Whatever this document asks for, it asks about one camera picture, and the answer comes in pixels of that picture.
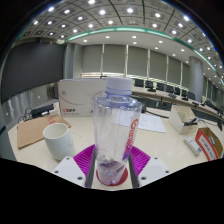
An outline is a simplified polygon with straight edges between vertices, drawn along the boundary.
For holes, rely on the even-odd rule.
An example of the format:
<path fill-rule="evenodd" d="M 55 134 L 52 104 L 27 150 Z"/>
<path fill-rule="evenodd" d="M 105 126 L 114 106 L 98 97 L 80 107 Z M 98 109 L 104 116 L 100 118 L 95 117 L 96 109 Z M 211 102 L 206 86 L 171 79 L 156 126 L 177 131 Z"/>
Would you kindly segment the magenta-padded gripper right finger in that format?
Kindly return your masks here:
<path fill-rule="evenodd" d="M 132 147 L 128 162 L 134 189 L 148 185 L 171 173 L 161 159 L 150 157 L 137 147 Z"/>

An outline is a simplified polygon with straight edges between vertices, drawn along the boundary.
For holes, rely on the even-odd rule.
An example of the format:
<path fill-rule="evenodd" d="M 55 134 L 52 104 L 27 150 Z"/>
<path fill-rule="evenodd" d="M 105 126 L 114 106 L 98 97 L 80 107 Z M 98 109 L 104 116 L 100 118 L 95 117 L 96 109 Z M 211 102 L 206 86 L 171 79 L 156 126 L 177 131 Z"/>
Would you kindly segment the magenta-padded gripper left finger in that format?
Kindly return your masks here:
<path fill-rule="evenodd" d="M 95 146 L 91 145 L 74 157 L 65 157 L 52 173 L 81 187 L 91 188 L 95 159 Z"/>

